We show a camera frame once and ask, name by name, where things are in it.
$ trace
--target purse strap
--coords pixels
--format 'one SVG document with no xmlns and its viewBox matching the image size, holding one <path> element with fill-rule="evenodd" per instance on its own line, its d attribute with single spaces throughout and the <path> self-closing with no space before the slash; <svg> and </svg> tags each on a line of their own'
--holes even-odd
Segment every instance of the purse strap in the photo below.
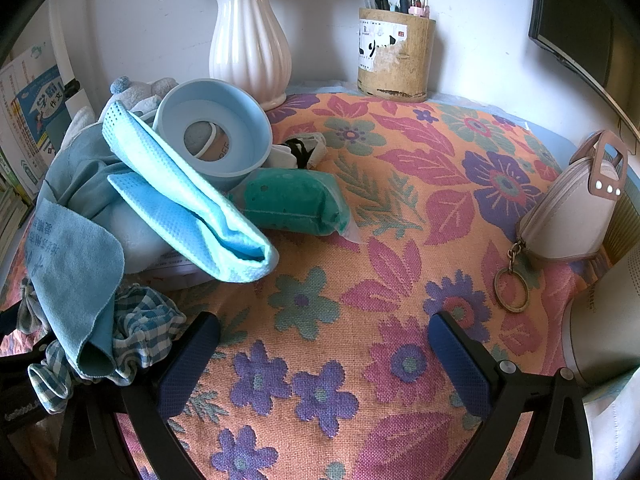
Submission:
<svg viewBox="0 0 640 480">
<path fill-rule="evenodd" d="M 613 167 L 616 168 L 622 162 L 622 172 L 617 180 L 602 174 L 602 161 L 607 144 L 613 146 L 618 152 L 612 162 Z M 625 143 L 615 133 L 601 130 L 582 143 L 569 161 L 569 165 L 588 156 L 593 156 L 593 166 L 589 176 L 589 193 L 616 202 L 620 199 L 626 182 L 628 158 Z"/>
</svg>

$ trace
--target orange floral fabric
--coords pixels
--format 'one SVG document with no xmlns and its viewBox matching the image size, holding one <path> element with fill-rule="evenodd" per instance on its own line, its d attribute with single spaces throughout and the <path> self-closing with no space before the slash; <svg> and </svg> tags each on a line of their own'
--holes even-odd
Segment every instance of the orange floral fabric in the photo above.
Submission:
<svg viewBox="0 0 640 480">
<path fill-rule="evenodd" d="M 363 243 L 267 232 L 280 252 L 270 276 L 170 294 L 190 319 L 208 310 L 223 327 L 170 424 L 208 479 L 443 478 L 479 421 L 430 349 L 430 316 L 447 310 L 496 359 L 552 374 L 564 365 L 564 306 L 606 257 L 540 271 L 519 256 L 530 307 L 510 314 L 496 302 L 495 273 L 518 218 L 560 171 L 532 133 L 469 108 L 348 94 L 292 96 L 268 115 L 275 142 L 324 134 L 318 170 L 336 176 Z M 515 300 L 516 283 L 502 286 Z M 122 423 L 143 477 L 154 478 Z"/>
</svg>

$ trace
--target zipper pouch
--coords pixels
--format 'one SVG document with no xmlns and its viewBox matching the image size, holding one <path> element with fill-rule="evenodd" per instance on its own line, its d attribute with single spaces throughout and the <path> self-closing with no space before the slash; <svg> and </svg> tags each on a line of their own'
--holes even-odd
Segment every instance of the zipper pouch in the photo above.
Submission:
<svg viewBox="0 0 640 480">
<path fill-rule="evenodd" d="M 605 160 L 606 146 L 617 151 L 613 161 Z M 618 176 L 616 168 L 622 162 Z M 498 302 L 512 312 L 526 308 L 507 306 L 498 293 L 498 280 L 513 270 L 513 260 L 523 251 L 536 268 L 555 262 L 574 262 L 593 258 L 602 245 L 613 209 L 625 187 L 628 167 L 624 142 L 603 130 L 584 141 L 569 161 L 569 167 L 551 185 L 546 196 L 516 226 L 517 241 L 509 251 L 512 262 L 495 278 Z"/>
</svg>

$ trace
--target keyring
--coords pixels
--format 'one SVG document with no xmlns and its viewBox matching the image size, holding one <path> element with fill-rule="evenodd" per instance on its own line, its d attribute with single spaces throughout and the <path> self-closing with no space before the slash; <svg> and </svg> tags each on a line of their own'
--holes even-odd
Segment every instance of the keyring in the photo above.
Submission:
<svg viewBox="0 0 640 480">
<path fill-rule="evenodd" d="M 505 273 L 510 274 L 512 276 L 516 276 L 522 283 L 522 286 L 524 287 L 524 293 L 525 293 L 524 302 L 520 306 L 512 306 L 508 304 L 506 301 L 503 300 L 502 296 L 500 295 L 500 291 L 498 290 L 498 282 L 500 282 L 500 278 Z M 524 281 L 522 274 L 520 274 L 517 270 L 513 270 L 513 269 L 510 270 L 509 267 L 505 267 L 499 270 L 494 278 L 494 292 L 495 292 L 495 297 L 498 300 L 498 303 L 500 304 L 500 306 L 508 310 L 509 312 L 513 312 L 514 314 L 519 314 L 521 312 L 524 312 L 524 310 L 529 306 L 529 287 L 527 286 L 527 282 Z"/>
</svg>

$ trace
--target light blue bowl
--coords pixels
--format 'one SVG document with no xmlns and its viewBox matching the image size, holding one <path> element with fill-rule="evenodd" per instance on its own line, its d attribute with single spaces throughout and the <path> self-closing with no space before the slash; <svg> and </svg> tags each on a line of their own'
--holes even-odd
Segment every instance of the light blue bowl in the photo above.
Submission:
<svg viewBox="0 0 640 480">
<path fill-rule="evenodd" d="M 219 125 L 229 148 L 220 160 L 191 155 L 184 133 L 199 121 Z M 245 91 L 217 79 L 178 85 L 160 103 L 154 130 L 213 187 L 228 191 L 264 164 L 273 143 L 271 124 L 260 105 Z"/>
</svg>

